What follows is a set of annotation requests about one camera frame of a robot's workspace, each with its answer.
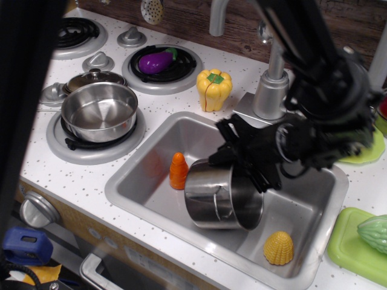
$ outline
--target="toy vegetable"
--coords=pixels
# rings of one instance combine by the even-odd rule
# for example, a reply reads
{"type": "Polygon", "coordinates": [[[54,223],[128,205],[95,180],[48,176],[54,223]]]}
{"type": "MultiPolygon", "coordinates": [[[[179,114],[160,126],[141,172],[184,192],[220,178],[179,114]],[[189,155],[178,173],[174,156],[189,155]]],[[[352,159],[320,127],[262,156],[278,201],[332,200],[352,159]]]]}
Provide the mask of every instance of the toy vegetable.
{"type": "Polygon", "coordinates": [[[177,50],[170,47],[160,53],[151,53],[138,61],[138,68],[144,74],[158,74],[176,60],[177,50]]]}
{"type": "Polygon", "coordinates": [[[219,111],[232,90],[231,76],[218,69],[205,69],[198,74],[196,87],[200,106],[205,112],[219,111]]]}
{"type": "Polygon", "coordinates": [[[188,165],[184,155],[180,152],[175,153],[169,168],[169,184],[174,189],[184,189],[188,173],[188,165]]]}
{"type": "Polygon", "coordinates": [[[264,255],[273,265],[285,265],[293,259],[294,246],[288,233],[277,231],[267,238],[264,255]]]}
{"type": "Polygon", "coordinates": [[[387,254],[387,215],[367,219],[357,226],[357,232],[371,247],[387,254]]]}

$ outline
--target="sink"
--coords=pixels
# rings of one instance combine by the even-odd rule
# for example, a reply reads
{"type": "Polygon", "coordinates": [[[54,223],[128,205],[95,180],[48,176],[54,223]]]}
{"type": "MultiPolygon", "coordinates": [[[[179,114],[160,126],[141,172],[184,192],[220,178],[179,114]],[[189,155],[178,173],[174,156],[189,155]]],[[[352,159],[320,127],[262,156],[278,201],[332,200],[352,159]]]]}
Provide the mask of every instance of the sink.
{"type": "Polygon", "coordinates": [[[281,177],[282,190],[264,193],[262,219],[253,231],[205,230],[191,220],[184,192],[169,186],[169,166],[182,152],[190,166],[216,152],[224,140],[213,121],[190,112],[171,115],[111,177],[108,200],[275,289],[306,289],[312,283],[340,212],[348,178],[339,168],[281,177]],[[294,258],[268,263],[266,239],[286,231],[294,258]]]}

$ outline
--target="wooden backsplash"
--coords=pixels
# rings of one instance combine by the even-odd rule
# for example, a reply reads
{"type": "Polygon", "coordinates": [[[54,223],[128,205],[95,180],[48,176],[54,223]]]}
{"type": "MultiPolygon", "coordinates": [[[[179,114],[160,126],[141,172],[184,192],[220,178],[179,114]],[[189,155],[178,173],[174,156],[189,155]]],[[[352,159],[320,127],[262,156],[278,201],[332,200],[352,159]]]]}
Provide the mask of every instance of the wooden backsplash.
{"type": "MultiPolygon", "coordinates": [[[[368,68],[387,20],[387,2],[382,0],[318,0],[320,10],[338,47],[349,45],[365,59],[368,68]]],[[[259,16],[243,0],[227,7],[225,32],[209,34],[211,0],[164,0],[164,18],[150,25],[142,18],[141,0],[78,0],[80,8],[134,25],[268,62],[270,46],[256,35],[259,16]]]]}

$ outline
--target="metal pot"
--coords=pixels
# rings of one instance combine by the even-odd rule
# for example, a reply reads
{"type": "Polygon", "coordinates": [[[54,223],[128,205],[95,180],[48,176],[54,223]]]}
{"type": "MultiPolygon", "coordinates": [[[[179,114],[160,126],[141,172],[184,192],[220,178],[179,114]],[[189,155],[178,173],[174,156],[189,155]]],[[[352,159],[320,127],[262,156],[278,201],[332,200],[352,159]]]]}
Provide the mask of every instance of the metal pot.
{"type": "Polygon", "coordinates": [[[184,188],[186,207],[200,228],[253,230],[263,211],[263,193],[237,165],[211,167],[194,162],[184,188]]]}
{"type": "Polygon", "coordinates": [[[65,98],[61,114],[68,130],[90,142],[124,136],[136,121],[137,96],[127,86],[102,82],[85,85],[65,98]]]}
{"type": "Polygon", "coordinates": [[[127,82],[123,76],[120,76],[119,74],[111,71],[101,71],[98,68],[93,68],[88,72],[73,77],[63,85],[62,90],[66,95],[70,95],[75,90],[89,85],[90,83],[101,82],[119,83],[124,86],[127,85],[127,82]]]}

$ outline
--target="electric coil burner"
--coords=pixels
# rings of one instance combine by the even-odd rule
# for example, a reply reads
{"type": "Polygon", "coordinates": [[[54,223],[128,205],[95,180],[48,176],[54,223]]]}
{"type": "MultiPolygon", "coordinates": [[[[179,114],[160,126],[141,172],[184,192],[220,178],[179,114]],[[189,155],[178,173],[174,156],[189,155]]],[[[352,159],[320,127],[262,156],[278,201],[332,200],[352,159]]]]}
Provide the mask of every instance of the electric coil burner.
{"type": "Polygon", "coordinates": [[[122,75],[128,85],[139,92],[150,95],[169,95],[185,91],[196,84],[196,77],[202,71],[203,63],[193,51],[177,45],[153,45],[131,54],[122,65],[122,75]],[[169,47],[177,49],[177,59],[158,74],[144,74],[138,68],[138,61],[147,54],[159,53],[169,47]]]}
{"type": "Polygon", "coordinates": [[[67,60],[87,56],[100,49],[108,39],[104,27],[86,18],[63,18],[53,59],[67,60]]]}
{"type": "Polygon", "coordinates": [[[140,144],[145,134],[146,123],[141,110],[136,110],[137,121],[127,134],[106,143],[79,142],[62,126],[60,112],[56,113],[47,126],[47,143],[60,159],[73,164],[96,165],[114,161],[128,154],[140,144]]]}

